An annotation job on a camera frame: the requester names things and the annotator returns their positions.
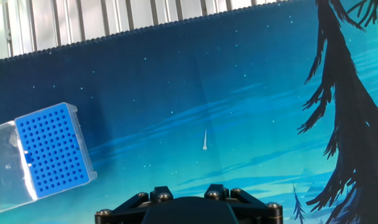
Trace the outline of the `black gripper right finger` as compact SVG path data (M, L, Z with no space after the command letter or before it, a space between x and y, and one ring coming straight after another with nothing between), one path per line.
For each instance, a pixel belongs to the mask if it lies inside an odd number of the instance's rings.
M217 208L229 223L283 224L283 207L277 202L264 203L240 188L227 189L223 184L211 184L204 198L222 202L226 208Z

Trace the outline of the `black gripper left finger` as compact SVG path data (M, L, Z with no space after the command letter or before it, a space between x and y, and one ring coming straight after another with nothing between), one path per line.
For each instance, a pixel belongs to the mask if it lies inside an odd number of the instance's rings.
M95 212L96 224L117 224L141 222L147 211L161 202L173 200L173 194L167 186L155 187L150 193L139 192L115 208Z

